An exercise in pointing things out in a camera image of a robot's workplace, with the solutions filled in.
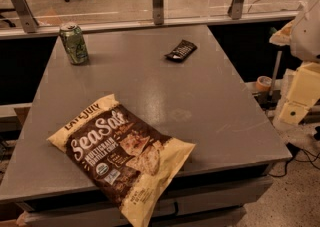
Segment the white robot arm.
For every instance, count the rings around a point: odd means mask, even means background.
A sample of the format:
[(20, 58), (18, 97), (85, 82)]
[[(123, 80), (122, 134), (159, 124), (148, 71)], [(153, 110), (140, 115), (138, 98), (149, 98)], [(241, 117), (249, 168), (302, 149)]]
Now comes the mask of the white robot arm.
[(291, 55), (302, 61), (279, 113), (280, 121), (298, 125), (320, 99), (320, 0), (309, 0), (269, 41), (289, 45)]

